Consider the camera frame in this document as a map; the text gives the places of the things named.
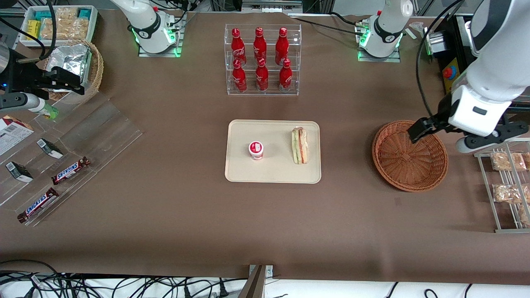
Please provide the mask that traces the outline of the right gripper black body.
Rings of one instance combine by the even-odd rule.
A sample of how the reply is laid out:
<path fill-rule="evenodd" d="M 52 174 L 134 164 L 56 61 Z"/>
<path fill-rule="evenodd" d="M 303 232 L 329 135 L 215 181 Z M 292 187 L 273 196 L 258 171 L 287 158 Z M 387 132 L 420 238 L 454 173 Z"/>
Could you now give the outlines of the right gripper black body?
<path fill-rule="evenodd" d="M 45 70 L 34 63 L 21 64 L 14 58 L 10 58 L 7 66 L 7 92 L 25 92 L 31 94 L 45 94 L 41 83 L 44 79 Z"/>

